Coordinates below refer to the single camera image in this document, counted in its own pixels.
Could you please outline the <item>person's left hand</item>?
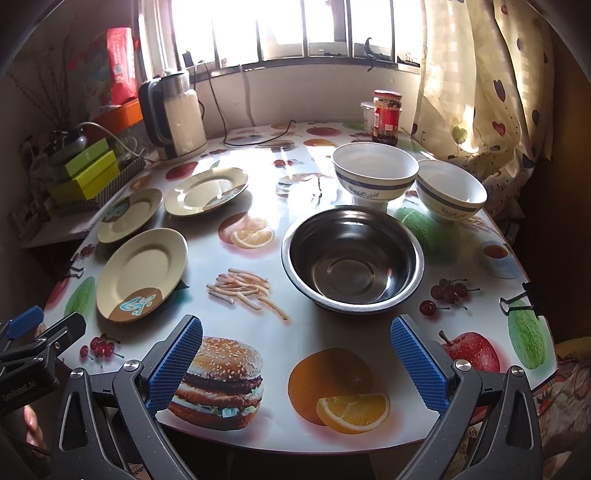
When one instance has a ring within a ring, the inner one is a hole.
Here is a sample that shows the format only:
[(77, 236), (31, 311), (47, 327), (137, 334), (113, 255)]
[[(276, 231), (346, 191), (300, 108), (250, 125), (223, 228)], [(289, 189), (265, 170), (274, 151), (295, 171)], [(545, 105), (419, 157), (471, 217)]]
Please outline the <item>person's left hand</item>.
[(43, 431), (39, 426), (37, 415), (30, 405), (23, 408), (23, 421), (26, 425), (26, 442), (34, 447), (45, 449)]

